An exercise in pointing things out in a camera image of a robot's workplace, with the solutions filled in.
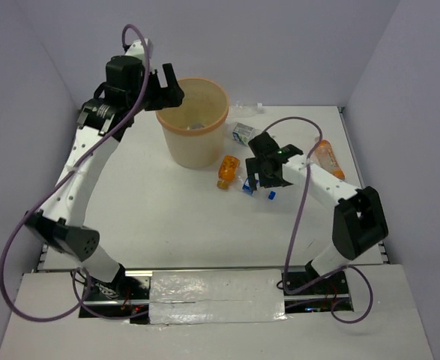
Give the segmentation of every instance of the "table surface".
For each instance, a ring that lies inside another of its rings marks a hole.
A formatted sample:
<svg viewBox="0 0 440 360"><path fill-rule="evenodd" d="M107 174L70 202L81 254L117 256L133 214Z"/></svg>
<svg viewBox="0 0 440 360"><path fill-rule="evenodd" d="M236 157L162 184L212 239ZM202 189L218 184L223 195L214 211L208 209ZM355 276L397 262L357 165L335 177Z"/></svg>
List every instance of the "table surface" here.
<svg viewBox="0 0 440 360"><path fill-rule="evenodd" d="M333 146L346 181L360 180L345 129L335 106L266 106L263 114L228 118L263 129L285 116L317 122ZM280 146L307 152L316 129L301 121L273 127ZM244 164L248 147L225 138L224 155ZM204 169L185 169L171 158L153 112L142 112L109 159L91 196L85 225L100 232L100 243L127 269L181 269L281 266L301 191L277 189L274 201L216 188L222 159ZM304 265L330 241L333 209L309 197L298 232L293 265ZM377 246L355 263L379 264ZM71 269L72 260L49 250L43 269Z"/></svg>
<svg viewBox="0 0 440 360"><path fill-rule="evenodd" d="M77 313L56 322L34 323L13 314L0 360L433 360L403 268L361 269L371 281L375 304L359 324L339 324L329 313L298 313L264 323L170 326L79 319ZM352 270L346 277L355 313L338 315L353 319L367 306L367 290ZM16 298L16 306L40 317L59 314L74 304L68 273L26 274Z"/></svg>

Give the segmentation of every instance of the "translucent cup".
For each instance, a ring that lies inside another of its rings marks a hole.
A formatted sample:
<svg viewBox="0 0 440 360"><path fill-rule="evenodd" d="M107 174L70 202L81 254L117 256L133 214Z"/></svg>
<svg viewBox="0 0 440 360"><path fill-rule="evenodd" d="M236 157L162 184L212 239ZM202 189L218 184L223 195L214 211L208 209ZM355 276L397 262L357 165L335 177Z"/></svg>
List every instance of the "translucent cup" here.
<svg viewBox="0 0 440 360"><path fill-rule="evenodd" d="M228 96L207 79L181 79L178 83L184 92L183 104L157 111L157 118L173 159L183 167L206 167L223 153Z"/></svg>

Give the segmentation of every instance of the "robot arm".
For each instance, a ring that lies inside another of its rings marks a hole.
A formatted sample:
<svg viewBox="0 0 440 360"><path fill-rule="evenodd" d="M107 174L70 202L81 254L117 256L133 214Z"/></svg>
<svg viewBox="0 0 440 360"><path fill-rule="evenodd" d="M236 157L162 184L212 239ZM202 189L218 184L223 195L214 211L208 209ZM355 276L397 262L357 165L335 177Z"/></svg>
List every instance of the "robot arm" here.
<svg viewBox="0 0 440 360"><path fill-rule="evenodd" d="M307 157L300 149L280 148L268 133L248 145L255 155L246 160L252 190L256 190L256 174L264 188L305 185ZM309 194L334 210L332 243L307 264L312 277L348 264L388 235L382 204L372 187L356 188L311 163Z"/></svg>
<svg viewBox="0 0 440 360"><path fill-rule="evenodd" d="M147 41L147 45L151 54L151 42ZM124 132L133 124L133 118L79 168L74 169L73 166L126 116L139 96L145 76L142 65L145 53L139 40L125 51L125 55L115 56L106 64L106 82L82 106L73 147L60 180L71 170L75 170L75 174L26 221L26 226L41 241L87 269L97 289L111 299L124 296L128 290L134 292L138 283L126 277L124 267L99 245L98 231L83 224L94 186ZM164 64L163 70L168 86L161 88L157 72L152 72L139 111L181 105L184 93L171 64Z"/></svg>

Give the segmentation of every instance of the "cup rim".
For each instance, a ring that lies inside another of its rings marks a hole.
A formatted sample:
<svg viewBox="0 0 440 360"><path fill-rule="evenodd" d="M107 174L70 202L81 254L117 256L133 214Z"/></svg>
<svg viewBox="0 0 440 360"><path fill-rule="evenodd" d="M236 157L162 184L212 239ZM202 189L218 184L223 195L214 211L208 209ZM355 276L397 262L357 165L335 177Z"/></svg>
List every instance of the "cup rim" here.
<svg viewBox="0 0 440 360"><path fill-rule="evenodd" d="M157 116L157 119L160 122L161 126L163 126L163 128L167 129L168 131L171 131L174 134L182 135L184 137L197 137L200 135L208 134L208 133L216 130L217 128L219 128L219 126L221 126L225 122L226 117L228 116L228 111L229 111L229 99L228 99L228 95L227 95L225 89L221 85L219 85L217 82L210 80L210 79L205 79L202 77L186 77L186 78L180 79L179 82L183 81L183 80L201 80L201 81L206 81L208 83L215 85L217 88L219 88L219 90L221 90L221 92L223 93L223 95L226 99L225 111L223 112L223 114L221 114L221 116L218 120L216 120L213 124L210 124L207 127L202 127L201 129L186 130L186 129L181 129L179 127L175 127L175 126L169 124L168 122L166 122L159 114L159 112L161 110L158 110L158 111L156 111L156 116Z"/></svg>

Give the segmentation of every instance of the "white wall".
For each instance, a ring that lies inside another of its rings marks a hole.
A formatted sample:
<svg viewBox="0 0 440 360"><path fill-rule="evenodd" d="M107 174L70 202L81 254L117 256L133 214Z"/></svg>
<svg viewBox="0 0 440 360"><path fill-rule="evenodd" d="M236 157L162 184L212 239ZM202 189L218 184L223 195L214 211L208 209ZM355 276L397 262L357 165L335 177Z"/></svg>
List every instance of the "white wall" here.
<svg viewBox="0 0 440 360"><path fill-rule="evenodd" d="M440 360L440 0L402 0L346 107L367 183L382 195L436 360Z"/></svg>
<svg viewBox="0 0 440 360"><path fill-rule="evenodd" d="M156 64L232 100L345 105L399 0L18 0L79 106L136 24Z"/></svg>
<svg viewBox="0 0 440 360"><path fill-rule="evenodd" d="M75 107L58 72L13 0L0 0L0 252L25 210L59 175L71 144ZM40 242L20 233L7 265L16 295ZM0 296L0 343L9 310Z"/></svg>

